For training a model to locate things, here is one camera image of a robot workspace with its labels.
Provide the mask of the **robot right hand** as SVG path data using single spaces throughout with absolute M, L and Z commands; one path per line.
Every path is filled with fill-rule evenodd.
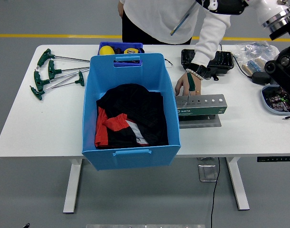
M 216 14 L 240 15 L 245 8 L 256 11 L 258 23 L 264 27 L 284 20 L 290 22 L 288 4 L 278 0 L 198 0 L 202 7 Z

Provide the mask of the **person's left hand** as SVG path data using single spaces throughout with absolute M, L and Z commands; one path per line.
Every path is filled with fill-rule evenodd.
M 195 75 L 192 75 L 192 77 L 193 77 L 193 81 L 195 84 L 195 91 L 191 91 L 190 95 L 200 95 L 202 81 Z M 178 95 L 188 96 L 189 95 L 189 82 L 188 82 L 188 75 L 186 72 L 178 79 L 174 90 L 175 90 L 176 96 L 178 96 Z

